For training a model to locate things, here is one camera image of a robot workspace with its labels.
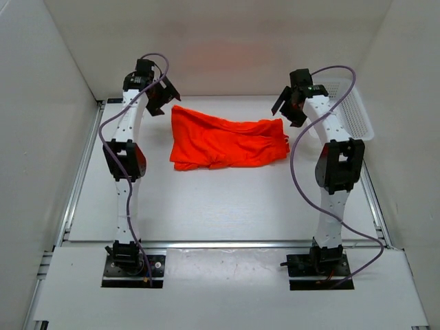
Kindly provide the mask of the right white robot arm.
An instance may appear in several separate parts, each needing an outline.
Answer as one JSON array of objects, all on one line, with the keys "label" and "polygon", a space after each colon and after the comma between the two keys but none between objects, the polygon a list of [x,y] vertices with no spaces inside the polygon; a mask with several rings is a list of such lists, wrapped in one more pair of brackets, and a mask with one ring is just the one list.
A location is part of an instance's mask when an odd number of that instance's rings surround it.
[{"label": "right white robot arm", "polygon": [[321,192],[320,218],[309,252],[309,268],[323,275],[342,260],[344,209],[360,178],[365,145],[343,127],[334,113],[337,104],[331,104],[323,85],[314,84],[308,69],[294,70],[289,78],[290,85],[281,92],[272,113],[280,112],[293,127],[309,120],[322,144],[315,167]]}]

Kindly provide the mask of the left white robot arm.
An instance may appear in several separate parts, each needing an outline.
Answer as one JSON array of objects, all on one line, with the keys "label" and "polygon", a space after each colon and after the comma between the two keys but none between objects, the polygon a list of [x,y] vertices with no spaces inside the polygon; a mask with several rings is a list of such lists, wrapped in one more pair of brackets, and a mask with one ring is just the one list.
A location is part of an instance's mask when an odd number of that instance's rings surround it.
[{"label": "left white robot arm", "polygon": [[138,144],[144,112],[162,116],[162,107],[181,100],[167,77],[168,59],[150,53],[137,59],[135,69],[124,77],[122,109],[98,129],[102,151],[117,192],[116,236],[107,247],[116,267],[129,275],[151,281],[153,270],[142,247],[138,228],[138,191],[147,169],[147,160]]}]

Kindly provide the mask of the orange shorts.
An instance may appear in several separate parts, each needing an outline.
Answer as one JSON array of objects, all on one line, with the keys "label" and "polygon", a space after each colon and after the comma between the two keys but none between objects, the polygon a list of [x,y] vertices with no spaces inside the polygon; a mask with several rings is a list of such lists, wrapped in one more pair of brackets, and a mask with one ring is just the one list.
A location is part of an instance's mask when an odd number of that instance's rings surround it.
[{"label": "orange shorts", "polygon": [[175,105],[171,128],[170,161],[176,171],[255,168],[290,152],[281,119],[235,122]]}]

